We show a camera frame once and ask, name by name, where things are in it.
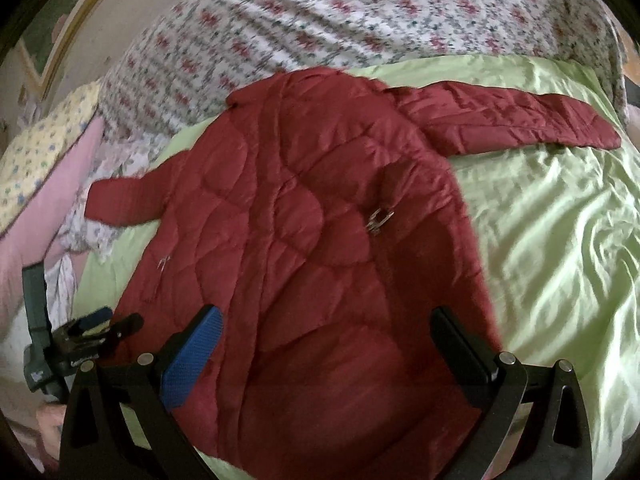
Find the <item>pink pillow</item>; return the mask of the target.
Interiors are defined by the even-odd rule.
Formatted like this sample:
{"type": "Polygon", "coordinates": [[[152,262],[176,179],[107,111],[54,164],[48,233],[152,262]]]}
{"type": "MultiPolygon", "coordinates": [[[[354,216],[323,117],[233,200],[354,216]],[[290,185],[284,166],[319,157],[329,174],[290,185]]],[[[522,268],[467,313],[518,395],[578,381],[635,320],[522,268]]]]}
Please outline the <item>pink pillow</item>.
{"type": "Polygon", "coordinates": [[[22,302],[21,272],[40,262],[70,212],[80,186],[88,177],[104,130],[98,116],[58,162],[16,221],[1,237],[1,330],[5,333],[22,302]]]}

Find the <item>yellow floral pillow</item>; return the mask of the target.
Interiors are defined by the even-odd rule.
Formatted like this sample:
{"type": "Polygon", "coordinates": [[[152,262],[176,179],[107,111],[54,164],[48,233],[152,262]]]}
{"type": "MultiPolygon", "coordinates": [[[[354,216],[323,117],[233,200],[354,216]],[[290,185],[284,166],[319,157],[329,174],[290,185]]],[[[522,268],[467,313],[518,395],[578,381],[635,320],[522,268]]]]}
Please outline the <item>yellow floral pillow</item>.
{"type": "Polygon", "coordinates": [[[78,87],[22,132],[1,156],[1,233],[6,232],[58,162],[85,133],[98,108],[102,81],[78,87]]]}

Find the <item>red floral white quilt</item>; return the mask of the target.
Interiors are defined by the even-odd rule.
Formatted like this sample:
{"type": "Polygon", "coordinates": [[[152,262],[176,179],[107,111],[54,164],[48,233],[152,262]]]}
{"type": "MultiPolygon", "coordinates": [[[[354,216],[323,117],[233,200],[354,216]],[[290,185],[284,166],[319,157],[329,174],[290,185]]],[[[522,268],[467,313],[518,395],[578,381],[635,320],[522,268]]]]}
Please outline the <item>red floral white quilt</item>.
{"type": "Polygon", "coordinates": [[[177,0],[103,78],[99,156],[152,160],[230,92],[282,70],[460,54],[582,64],[626,115],[623,52],[598,0],[177,0]]]}

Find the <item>pastel floral pillow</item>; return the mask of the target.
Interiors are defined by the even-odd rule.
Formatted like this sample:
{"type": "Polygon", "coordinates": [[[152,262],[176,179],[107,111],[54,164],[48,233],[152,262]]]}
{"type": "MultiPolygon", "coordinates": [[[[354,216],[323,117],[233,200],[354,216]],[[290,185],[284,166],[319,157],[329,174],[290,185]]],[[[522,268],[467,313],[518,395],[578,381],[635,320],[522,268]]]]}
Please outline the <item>pastel floral pillow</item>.
{"type": "Polygon", "coordinates": [[[120,206],[122,200],[117,195],[102,197],[101,186],[144,176],[155,168],[168,143],[167,136],[149,133],[100,143],[55,237],[62,255],[47,273],[47,284],[53,288],[50,311],[62,320],[117,307],[157,223],[120,224],[109,209],[120,206]]]}

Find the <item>red quilted puffer coat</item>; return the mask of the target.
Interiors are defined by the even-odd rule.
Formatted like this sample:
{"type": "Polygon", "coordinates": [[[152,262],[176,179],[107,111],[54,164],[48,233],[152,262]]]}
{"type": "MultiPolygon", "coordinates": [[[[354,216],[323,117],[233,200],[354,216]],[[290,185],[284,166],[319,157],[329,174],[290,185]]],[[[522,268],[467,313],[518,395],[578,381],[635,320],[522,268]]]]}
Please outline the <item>red quilted puffer coat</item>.
{"type": "Polygon", "coordinates": [[[536,144],[614,150],[591,106],[443,81],[390,88],[339,70],[236,90],[193,148],[102,197],[157,221],[116,313],[144,325],[119,363],[206,304],[224,332],[176,419],[258,479],[431,479],[471,430],[431,340],[444,304],[499,338],[450,158],[536,144]]]}

